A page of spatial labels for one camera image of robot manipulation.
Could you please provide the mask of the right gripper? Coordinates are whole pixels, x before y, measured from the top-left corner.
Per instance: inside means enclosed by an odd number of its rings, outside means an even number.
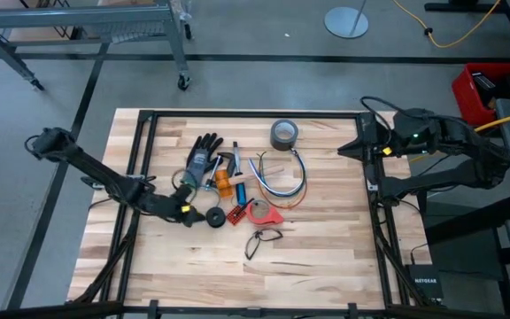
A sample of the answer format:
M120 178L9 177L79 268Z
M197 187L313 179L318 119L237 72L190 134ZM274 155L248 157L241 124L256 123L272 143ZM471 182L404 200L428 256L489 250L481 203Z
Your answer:
M363 138L358 136L353 141L340 146L337 154L353 160L367 161L367 154L363 151L364 146ZM385 127L374 128L367 148L368 153L374 157L389 158L398 155L397 146L393 142L393 130Z

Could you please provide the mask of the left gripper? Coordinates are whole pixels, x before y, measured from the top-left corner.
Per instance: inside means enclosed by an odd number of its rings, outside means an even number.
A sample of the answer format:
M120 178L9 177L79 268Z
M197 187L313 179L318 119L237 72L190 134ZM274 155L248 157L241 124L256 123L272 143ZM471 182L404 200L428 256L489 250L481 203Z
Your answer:
M162 195L150 195L147 198L147 212L161 219L170 222L182 222L186 227L191 227L194 223L203 222L205 215L199 213L194 206L189 207L189 215L184 219L185 213L182 209L189 203L180 198L166 197Z

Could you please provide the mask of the orange head wooden mallet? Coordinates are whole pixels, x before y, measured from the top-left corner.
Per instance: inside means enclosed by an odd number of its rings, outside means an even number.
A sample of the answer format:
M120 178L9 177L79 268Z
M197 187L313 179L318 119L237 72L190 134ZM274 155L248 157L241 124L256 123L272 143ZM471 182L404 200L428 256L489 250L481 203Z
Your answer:
M283 170L284 166L265 167L263 175L272 175ZM229 176L226 170L218 170L215 173L215 186L223 198L229 198L233 195L233 189L236 185L253 179L255 179L255 174L253 173Z

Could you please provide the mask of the small red tray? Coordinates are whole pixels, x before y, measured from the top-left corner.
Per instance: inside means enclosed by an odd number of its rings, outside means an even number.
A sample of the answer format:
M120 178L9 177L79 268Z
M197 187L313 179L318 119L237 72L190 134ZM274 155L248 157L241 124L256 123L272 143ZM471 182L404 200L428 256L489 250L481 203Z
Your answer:
M247 205L235 206L227 215L227 220L232 225L237 225L246 215Z

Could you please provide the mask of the chrome metal hand tool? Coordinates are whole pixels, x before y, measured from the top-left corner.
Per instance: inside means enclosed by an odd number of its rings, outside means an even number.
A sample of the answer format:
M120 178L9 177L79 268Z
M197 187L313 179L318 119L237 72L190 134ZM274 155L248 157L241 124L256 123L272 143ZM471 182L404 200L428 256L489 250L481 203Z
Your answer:
M212 172L210 173L210 176L209 178L206 180L205 182L205 185L204 185L204 189L206 191L209 191L215 184L215 173L220 165L220 162L221 162L221 156L219 155L216 159L216 162L214 164L214 167L212 168Z

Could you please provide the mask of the black grey work glove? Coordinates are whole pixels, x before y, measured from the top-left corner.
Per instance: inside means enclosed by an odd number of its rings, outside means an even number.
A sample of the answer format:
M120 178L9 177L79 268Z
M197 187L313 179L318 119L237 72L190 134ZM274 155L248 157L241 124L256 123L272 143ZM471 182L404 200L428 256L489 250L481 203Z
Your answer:
M213 159L214 151L223 143L223 138L216 133L198 136L186 161L186 181L199 187L205 173L219 163Z

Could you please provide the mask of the clear black safety glasses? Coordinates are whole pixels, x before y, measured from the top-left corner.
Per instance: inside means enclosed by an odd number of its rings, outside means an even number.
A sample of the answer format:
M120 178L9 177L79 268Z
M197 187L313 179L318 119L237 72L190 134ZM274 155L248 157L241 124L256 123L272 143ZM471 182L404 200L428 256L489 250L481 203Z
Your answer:
M248 239L245 249L244 256L250 261L259 249L259 246L265 242L272 242L278 239L282 239L283 234L279 230L275 229L260 229L256 230L251 237Z

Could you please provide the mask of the red tape dispenser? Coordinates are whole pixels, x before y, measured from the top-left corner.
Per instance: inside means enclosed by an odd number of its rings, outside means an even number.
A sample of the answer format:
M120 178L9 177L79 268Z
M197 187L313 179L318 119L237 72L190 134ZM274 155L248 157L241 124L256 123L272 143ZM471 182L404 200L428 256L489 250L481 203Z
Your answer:
M246 208L247 218L256 225L270 225L283 223L283 217L274 206L265 200L253 200Z

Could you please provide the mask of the red plastic bin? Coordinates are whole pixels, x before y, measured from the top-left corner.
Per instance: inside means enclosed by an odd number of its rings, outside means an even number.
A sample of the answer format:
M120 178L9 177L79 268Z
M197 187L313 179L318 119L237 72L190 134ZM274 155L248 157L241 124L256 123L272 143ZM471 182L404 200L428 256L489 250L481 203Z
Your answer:
M510 63L468 63L452 82L452 93L456 98L463 120L473 126L482 126L497 119L494 109L488 107L497 91L483 93L476 85L474 74L482 74L499 87L510 75Z

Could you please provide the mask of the round grey stand base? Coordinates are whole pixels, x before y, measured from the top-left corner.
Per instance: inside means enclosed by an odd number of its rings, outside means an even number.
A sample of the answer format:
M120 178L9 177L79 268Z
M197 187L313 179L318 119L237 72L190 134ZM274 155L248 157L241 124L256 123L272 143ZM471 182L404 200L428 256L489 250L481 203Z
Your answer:
M369 29L369 21L364 13L367 0L360 0L357 8L338 6L330 9L324 17L324 26L332 34L343 39L363 36Z

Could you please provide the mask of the black power adapter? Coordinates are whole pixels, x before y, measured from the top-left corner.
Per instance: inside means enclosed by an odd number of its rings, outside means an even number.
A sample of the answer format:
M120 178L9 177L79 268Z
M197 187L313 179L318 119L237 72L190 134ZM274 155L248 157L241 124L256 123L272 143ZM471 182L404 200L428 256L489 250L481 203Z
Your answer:
M486 108L494 110L496 107L496 84L481 72L472 73L472 78L482 104Z

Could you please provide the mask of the black floor stand base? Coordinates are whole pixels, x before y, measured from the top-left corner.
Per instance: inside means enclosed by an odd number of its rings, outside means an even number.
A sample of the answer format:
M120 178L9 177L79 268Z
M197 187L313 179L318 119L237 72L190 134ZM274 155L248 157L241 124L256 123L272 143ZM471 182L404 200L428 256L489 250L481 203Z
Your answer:
M445 12L445 13L482 13L483 17L475 23L458 40L451 43L442 44L433 42L439 49L448 49L467 40L483 23L492 15L500 14L507 18L510 26L510 0L493 0L492 4L481 4L482 0L446 0L445 3L425 3L423 9L425 12Z

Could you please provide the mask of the grey metal cart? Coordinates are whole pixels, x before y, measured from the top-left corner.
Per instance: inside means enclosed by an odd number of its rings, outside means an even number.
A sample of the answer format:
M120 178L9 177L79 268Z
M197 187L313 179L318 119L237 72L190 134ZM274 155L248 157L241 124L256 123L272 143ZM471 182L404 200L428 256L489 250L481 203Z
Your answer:
M17 49L20 46L169 43L178 89L189 87L183 41L192 37L189 14L179 0L0 0L0 59L34 89L43 86Z

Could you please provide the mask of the grey duct tape roll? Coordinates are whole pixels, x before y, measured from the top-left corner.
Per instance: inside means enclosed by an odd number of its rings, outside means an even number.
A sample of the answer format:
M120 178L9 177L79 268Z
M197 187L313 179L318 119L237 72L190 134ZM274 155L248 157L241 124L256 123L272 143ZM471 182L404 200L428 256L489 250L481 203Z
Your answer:
M290 120L276 121L270 131L270 143L277 151L289 151L298 139L298 126Z

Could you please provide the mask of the black aluminium table frame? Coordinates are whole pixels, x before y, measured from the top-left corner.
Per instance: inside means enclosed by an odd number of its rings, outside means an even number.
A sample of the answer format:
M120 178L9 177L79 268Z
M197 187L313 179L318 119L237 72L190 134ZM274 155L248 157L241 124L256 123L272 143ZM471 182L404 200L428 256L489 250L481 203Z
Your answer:
M223 151L238 142L243 171L259 154L267 167L284 166L267 180L289 189L300 179L298 164L270 143L271 127L283 117L298 126L297 154L309 178L300 204L281 203L283 238L262 243L248 261L251 222L188 228L139 216L133 254L112 273L110 300L123 299L129 311L157 301L164 313L257 318L344 316L350 305L374 316L411 299L375 244L361 163L337 154L358 134L353 112L119 109L103 162L122 174L150 175L158 192L169 194L196 138L213 132L223 138Z

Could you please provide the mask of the black Netgear network switch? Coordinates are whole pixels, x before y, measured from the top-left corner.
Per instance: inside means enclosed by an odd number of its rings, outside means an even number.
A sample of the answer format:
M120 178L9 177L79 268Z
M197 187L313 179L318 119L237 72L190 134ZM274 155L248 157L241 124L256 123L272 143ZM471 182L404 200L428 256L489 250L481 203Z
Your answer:
M444 294L437 270L429 264L410 264L406 269L414 283L431 300L440 302Z

